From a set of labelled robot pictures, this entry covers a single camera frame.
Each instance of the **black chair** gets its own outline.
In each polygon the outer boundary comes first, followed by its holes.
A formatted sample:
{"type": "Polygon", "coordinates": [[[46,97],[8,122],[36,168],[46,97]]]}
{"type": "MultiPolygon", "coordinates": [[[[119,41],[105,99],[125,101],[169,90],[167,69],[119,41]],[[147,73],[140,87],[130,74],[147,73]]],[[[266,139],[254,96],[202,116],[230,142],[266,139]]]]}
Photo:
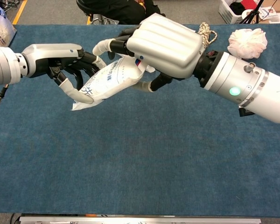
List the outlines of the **black chair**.
{"type": "Polygon", "coordinates": [[[90,17],[91,24],[96,25],[95,22],[98,22],[98,25],[106,25],[106,24],[117,25],[118,24],[114,20],[111,20],[101,14],[97,14],[97,13],[93,12],[93,10],[91,8],[89,8],[88,6],[86,6],[84,4],[83,0],[76,0],[76,2],[77,2],[79,9],[81,9],[87,16],[90,17]]]}

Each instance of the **yellow floor line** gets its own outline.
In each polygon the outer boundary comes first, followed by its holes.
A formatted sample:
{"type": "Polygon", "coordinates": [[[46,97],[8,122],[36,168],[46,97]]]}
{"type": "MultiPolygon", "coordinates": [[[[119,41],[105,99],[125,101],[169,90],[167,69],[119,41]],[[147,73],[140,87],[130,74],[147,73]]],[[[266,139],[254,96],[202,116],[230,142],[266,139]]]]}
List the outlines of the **yellow floor line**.
{"type": "Polygon", "coordinates": [[[90,21],[90,16],[88,16],[87,25],[89,25],[90,23],[91,23],[91,21],[90,21]]]}
{"type": "Polygon", "coordinates": [[[13,25],[15,25],[15,24],[18,23],[18,20],[19,20],[19,18],[20,18],[20,16],[21,16],[22,12],[23,12],[23,10],[24,10],[24,7],[25,7],[26,3],[27,3],[27,0],[23,0],[22,4],[21,4],[21,6],[20,6],[19,11],[18,11],[17,15],[16,15],[15,18],[14,18],[13,25]]]}

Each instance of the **black cable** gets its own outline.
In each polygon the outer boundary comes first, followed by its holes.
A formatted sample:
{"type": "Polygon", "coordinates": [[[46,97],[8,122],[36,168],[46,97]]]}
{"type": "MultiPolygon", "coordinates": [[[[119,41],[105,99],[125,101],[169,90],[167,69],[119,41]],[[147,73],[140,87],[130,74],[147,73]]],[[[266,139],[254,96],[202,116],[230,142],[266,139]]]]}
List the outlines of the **black cable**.
{"type": "Polygon", "coordinates": [[[13,217],[14,217],[15,213],[13,213],[10,217],[10,220],[9,220],[9,224],[11,224],[11,221],[13,220],[13,217]]]}
{"type": "Polygon", "coordinates": [[[266,18],[270,14],[270,11],[271,11],[272,7],[270,8],[268,14],[265,17],[263,17],[261,20],[259,20],[259,22],[263,21],[263,19],[266,18]]]}

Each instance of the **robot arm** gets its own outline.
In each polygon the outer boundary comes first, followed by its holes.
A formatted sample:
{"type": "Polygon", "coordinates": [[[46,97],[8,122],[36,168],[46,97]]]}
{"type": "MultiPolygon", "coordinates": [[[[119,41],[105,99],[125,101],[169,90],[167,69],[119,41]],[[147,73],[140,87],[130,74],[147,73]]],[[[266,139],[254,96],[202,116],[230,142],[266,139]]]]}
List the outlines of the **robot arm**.
{"type": "Polygon", "coordinates": [[[100,57],[85,52],[77,44],[32,44],[21,54],[14,53],[10,48],[0,47],[0,85],[7,84],[0,93],[0,101],[8,84],[17,83],[22,77],[34,78],[48,74],[69,97],[91,104],[93,99],[78,91],[83,86],[80,70],[91,77],[105,66],[100,57]],[[76,88],[62,70],[75,76],[76,88]]]}
{"type": "Polygon", "coordinates": [[[240,116],[258,114],[280,123],[280,76],[226,52],[206,53],[198,33],[168,18],[154,14],[93,49],[97,56],[104,52],[111,59],[115,53],[134,56],[161,72],[140,84],[142,90],[194,75],[202,88],[237,104],[240,116]]]}

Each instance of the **green indicator light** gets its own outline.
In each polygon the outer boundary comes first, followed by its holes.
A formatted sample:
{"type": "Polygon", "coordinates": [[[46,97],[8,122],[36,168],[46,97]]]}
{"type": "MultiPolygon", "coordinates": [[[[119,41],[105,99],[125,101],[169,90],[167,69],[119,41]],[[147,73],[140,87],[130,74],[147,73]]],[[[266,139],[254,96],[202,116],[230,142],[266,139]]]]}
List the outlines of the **green indicator light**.
{"type": "Polygon", "coordinates": [[[230,90],[229,90],[229,93],[233,96],[238,96],[240,93],[241,93],[241,89],[238,88],[238,87],[232,87],[230,90]]]}

